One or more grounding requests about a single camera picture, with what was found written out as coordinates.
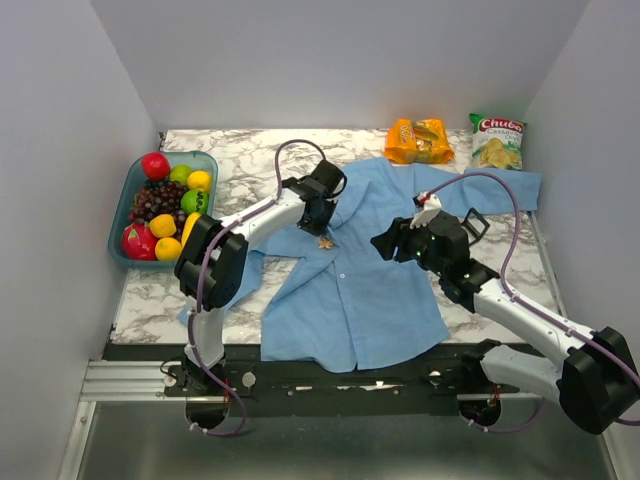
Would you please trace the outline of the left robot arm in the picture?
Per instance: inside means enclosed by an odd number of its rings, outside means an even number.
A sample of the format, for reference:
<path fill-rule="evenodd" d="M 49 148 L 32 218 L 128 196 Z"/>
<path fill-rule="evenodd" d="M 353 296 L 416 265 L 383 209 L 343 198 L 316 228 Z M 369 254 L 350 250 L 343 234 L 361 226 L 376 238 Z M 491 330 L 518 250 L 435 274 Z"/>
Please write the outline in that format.
<path fill-rule="evenodd" d="M 276 192 L 252 207 L 195 221 L 175 265 L 180 291 L 195 301 L 187 320 L 187 382 L 201 395 L 224 384 L 217 366 L 224 359 L 225 308 L 239 291 L 250 250 L 290 225 L 321 236 L 347 185 L 342 170 L 322 160 L 309 175 L 280 180 Z"/>

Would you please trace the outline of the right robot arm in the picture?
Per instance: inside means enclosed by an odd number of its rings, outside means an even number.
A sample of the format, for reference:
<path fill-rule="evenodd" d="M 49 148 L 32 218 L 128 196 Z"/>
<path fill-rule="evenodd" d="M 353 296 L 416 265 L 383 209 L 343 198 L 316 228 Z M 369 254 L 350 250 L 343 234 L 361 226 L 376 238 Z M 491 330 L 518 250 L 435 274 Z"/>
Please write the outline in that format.
<path fill-rule="evenodd" d="M 435 274 L 445 296 L 502 325 L 536 349 L 516 351 L 485 341 L 460 367 L 460 379 L 480 392 L 502 384 L 534 393 L 561 407 L 579 428 L 598 435 L 639 400 L 639 375 L 626 339 L 606 327 L 577 324 L 519 294 L 470 248 L 482 237 L 468 220 L 437 213 L 419 225 L 395 218 L 370 242 L 383 260 L 416 262 Z"/>

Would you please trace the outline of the black brooch box red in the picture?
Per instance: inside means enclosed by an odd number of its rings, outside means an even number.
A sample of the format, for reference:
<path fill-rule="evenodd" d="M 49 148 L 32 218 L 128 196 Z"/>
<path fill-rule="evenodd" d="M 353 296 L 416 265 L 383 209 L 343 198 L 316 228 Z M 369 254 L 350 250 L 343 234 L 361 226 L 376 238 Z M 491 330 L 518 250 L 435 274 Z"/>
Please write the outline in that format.
<path fill-rule="evenodd" d="M 470 240 L 469 245 L 480 242 L 490 228 L 489 222 L 475 208 L 470 208 L 461 222 L 461 226 L 467 231 Z"/>

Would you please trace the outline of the light blue button shirt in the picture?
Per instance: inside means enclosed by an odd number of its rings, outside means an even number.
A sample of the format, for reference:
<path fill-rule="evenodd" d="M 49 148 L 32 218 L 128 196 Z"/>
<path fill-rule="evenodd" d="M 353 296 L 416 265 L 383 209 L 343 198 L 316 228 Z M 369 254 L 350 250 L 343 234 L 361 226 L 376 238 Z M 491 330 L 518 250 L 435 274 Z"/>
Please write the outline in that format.
<path fill-rule="evenodd" d="M 268 256 L 297 261 L 262 318 L 264 361 L 313 360 L 333 373 L 383 368 L 410 360 L 446 340 L 427 273 L 416 262 L 383 260 L 371 245 L 396 217 L 413 215 L 413 198 L 437 188 L 445 212 L 463 217 L 537 207 L 538 173 L 468 169 L 467 178 L 422 164 L 393 166 L 384 158 L 348 164 L 348 185 L 328 227 L 333 243 L 294 225 L 251 248 L 239 302 L 260 288 Z"/>

